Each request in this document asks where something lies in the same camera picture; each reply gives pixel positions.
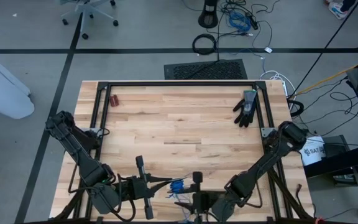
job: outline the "black floor mat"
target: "black floor mat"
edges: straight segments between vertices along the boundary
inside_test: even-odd
[[[164,65],[166,80],[248,79],[242,59]]]

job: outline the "office chair wheel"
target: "office chair wheel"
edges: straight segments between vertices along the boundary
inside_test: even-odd
[[[82,38],[84,39],[84,40],[88,40],[88,35],[87,34],[82,34]]]

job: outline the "work glove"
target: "work glove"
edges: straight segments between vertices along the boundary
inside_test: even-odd
[[[245,90],[244,99],[242,99],[234,108],[233,112],[236,112],[241,108],[240,115],[234,120],[234,124],[238,124],[240,128],[245,126],[246,128],[254,120],[254,113],[256,108],[257,92],[255,90]]]

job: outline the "white trash can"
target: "white trash can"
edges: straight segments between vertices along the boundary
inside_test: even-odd
[[[29,94],[30,90],[0,65],[0,113],[14,119],[32,114],[34,104]]]

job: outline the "butcher block tabletop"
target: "butcher block tabletop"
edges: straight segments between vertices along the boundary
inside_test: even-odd
[[[90,126],[97,86],[98,81],[82,83],[74,112],[75,123],[80,128]],[[266,86],[274,125],[278,127],[283,121],[291,121],[281,81],[267,80]],[[204,178],[202,190],[223,190],[233,175],[250,168],[264,153],[256,113],[254,122],[248,128],[240,128],[234,124],[239,111],[233,113],[232,109],[243,98],[243,91],[250,89],[250,86],[245,85],[112,86],[110,95],[117,95],[119,105],[109,105],[106,129],[110,134],[104,136],[100,161],[108,164],[115,174],[127,177],[139,175],[135,157],[141,155],[145,171],[153,176],[188,176],[185,185],[190,185],[191,173],[201,171]],[[96,127],[99,127],[101,121],[105,94],[106,91],[103,90]],[[260,90],[259,100],[267,126],[265,104]],[[282,163],[289,191],[295,196],[297,185],[301,184],[299,197],[302,206],[313,215],[313,204],[300,155],[291,152],[282,159]],[[65,153],[50,217],[58,215],[74,196],[67,192],[74,166],[73,159]],[[79,182],[77,174],[73,186],[77,187]],[[234,214],[228,221],[266,221],[266,217],[275,217],[267,174],[259,179],[259,187],[262,208],[247,205],[243,208],[235,207]],[[277,186],[276,189],[281,216],[286,217],[281,192]],[[136,200],[134,221],[184,220],[181,207],[174,204],[178,199],[169,197],[168,190],[169,185],[150,199],[153,220],[145,219],[144,201]],[[179,199],[187,202],[188,198],[191,195],[184,195]],[[81,217],[85,215],[86,199],[87,195],[84,194]],[[249,203],[259,204],[256,188]],[[129,202],[123,202],[120,215],[124,218],[132,215]],[[96,220],[98,216],[101,215],[93,207],[91,220]],[[102,216],[104,221],[118,220],[112,213]]]

